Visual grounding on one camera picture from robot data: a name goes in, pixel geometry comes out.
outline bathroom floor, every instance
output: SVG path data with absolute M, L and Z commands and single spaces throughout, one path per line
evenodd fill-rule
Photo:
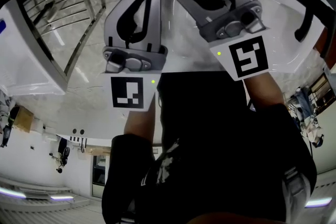
M 96 0 L 91 1 L 97 12 L 100 3 Z M 104 72 L 106 65 L 102 57 L 102 49 L 105 46 L 103 41 L 103 26 L 106 16 L 118 1 L 105 0 L 107 10 L 79 57 L 65 95 L 26 95 L 15 97 L 17 103 L 31 110 L 35 117 L 40 118 L 46 126 L 56 128 L 61 109 L 70 108 L 94 113 L 95 111 L 107 108 L 102 90 L 103 81 L 99 76 L 100 73 Z M 50 32 L 44 36 L 48 48 L 61 68 L 65 68 L 79 38 L 88 24 L 89 21 L 85 21 L 71 25 L 70 27 L 61 28 L 57 32 Z M 297 87 L 312 84 L 322 74 L 323 67 L 323 60 L 316 51 L 312 51 L 296 73 L 272 73 L 272 75 L 286 97 L 290 97 Z M 125 120 L 123 113 L 120 112 L 118 115 L 119 117 L 111 120 Z

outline ceiling light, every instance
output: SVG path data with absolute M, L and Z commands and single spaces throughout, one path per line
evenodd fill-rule
M 307 202 L 306 208 L 327 206 L 331 202 L 331 199 L 332 198 L 310 200 L 309 202 Z
M 82 70 L 80 70 L 78 67 L 75 67 L 75 70 L 78 72 L 78 74 L 81 75 L 81 77 L 84 79 L 84 81 L 85 81 L 86 83 L 89 83 L 88 78 L 85 76 L 85 74 L 82 72 Z
M 51 196 L 51 199 L 57 200 L 57 201 L 60 201 L 60 200 L 72 200 L 73 196 Z
M 65 44 L 64 44 L 64 42 L 63 42 L 61 36 L 60 36 L 59 33 L 57 32 L 57 30 L 54 30 L 54 34 L 55 34 L 55 36 L 56 36 L 58 42 L 60 43 L 60 45 L 61 45 L 61 46 L 64 46 Z
M 24 195 L 23 193 L 19 193 L 17 191 L 13 191 L 13 190 L 6 189 L 6 188 L 1 188 L 1 187 L 0 187 L 0 193 L 5 194 L 5 195 L 9 195 L 9 196 L 12 196 L 12 197 L 17 197 L 17 198 L 26 198 L 26 195 Z

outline white wall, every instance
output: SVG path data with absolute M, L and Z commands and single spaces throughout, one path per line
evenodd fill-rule
M 154 143 L 161 143 L 162 136 L 161 108 L 159 107 L 158 99 L 158 95 L 156 95 Z M 59 111 L 56 133 L 58 135 L 110 140 L 117 135 L 123 134 L 127 117 L 128 112 L 122 112 L 118 109 L 113 109 L 112 111 L 108 109 L 83 111 L 63 106 Z M 76 134 L 72 133 L 73 129 L 77 130 Z M 80 134 L 82 129 L 85 131 L 83 135 Z
M 93 156 L 71 148 L 68 164 L 62 173 L 64 185 L 71 188 L 73 193 L 87 198 L 91 197 L 92 192 L 92 159 Z
M 7 147 L 0 148 L 0 174 L 18 181 L 63 186 L 63 177 L 49 156 L 52 151 L 52 144 L 44 142 L 41 135 L 12 129 Z
M 324 141 L 321 147 L 312 147 L 313 159 L 318 173 L 323 173 L 336 168 L 336 102 L 318 115 L 317 119 L 322 127 L 318 133 L 324 134 Z
M 50 152 L 57 152 L 58 143 L 44 142 L 41 135 L 13 129 L 7 147 L 0 148 L 0 174 L 32 184 L 70 187 L 73 193 L 90 198 L 92 156 L 81 153 L 70 143 L 68 146 L 68 164 L 59 174 L 56 162 L 49 156 Z

